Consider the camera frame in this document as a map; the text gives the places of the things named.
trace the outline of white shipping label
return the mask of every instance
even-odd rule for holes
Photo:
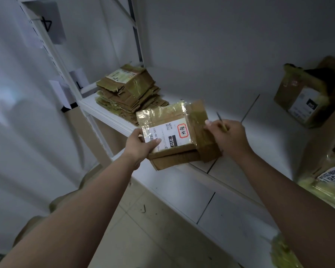
[[[129,82],[132,78],[134,78],[135,75],[138,73],[136,72],[131,72],[127,70],[122,70],[121,68],[116,70],[115,72],[112,72],[107,76],[107,78],[119,82],[119,83],[124,83],[126,84]]]
[[[319,93],[315,89],[307,86],[304,87],[288,112],[302,123],[307,122],[318,107],[315,100],[319,96]]]
[[[161,143],[154,148],[153,153],[191,143],[190,133],[184,117],[149,128],[149,134],[144,135],[144,138],[146,143],[156,138],[161,138]]]
[[[322,173],[319,177],[317,177],[317,180],[335,183],[335,167],[332,167],[328,171]]]

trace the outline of left hand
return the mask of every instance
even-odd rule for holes
[[[143,134],[141,129],[135,129],[131,135],[126,140],[125,150],[122,156],[129,156],[133,159],[138,169],[140,163],[147,157],[149,152],[151,152],[158,144],[160,144],[161,139],[154,139],[148,143],[143,143],[139,139],[139,134]]]

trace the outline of tiled floor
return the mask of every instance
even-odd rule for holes
[[[125,191],[89,265],[105,267],[240,268],[136,181]]]

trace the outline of forearm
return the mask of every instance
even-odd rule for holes
[[[135,162],[122,156],[51,214],[3,259],[3,267],[87,267],[129,183]]]
[[[335,267],[335,209],[255,154],[237,163],[304,267]]]

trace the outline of hand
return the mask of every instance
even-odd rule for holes
[[[215,137],[220,149],[231,156],[233,160],[239,163],[246,155],[254,154],[250,147],[244,126],[239,121],[223,119],[223,123],[227,128],[227,132],[222,131],[222,123],[220,120],[206,120],[206,129],[208,129]]]
[[[157,138],[148,143],[143,143],[139,139],[139,134],[143,134],[141,129],[135,129],[126,140],[125,150],[122,156],[129,156],[133,159],[133,162],[138,169],[140,163],[147,157],[158,144],[161,139]]]

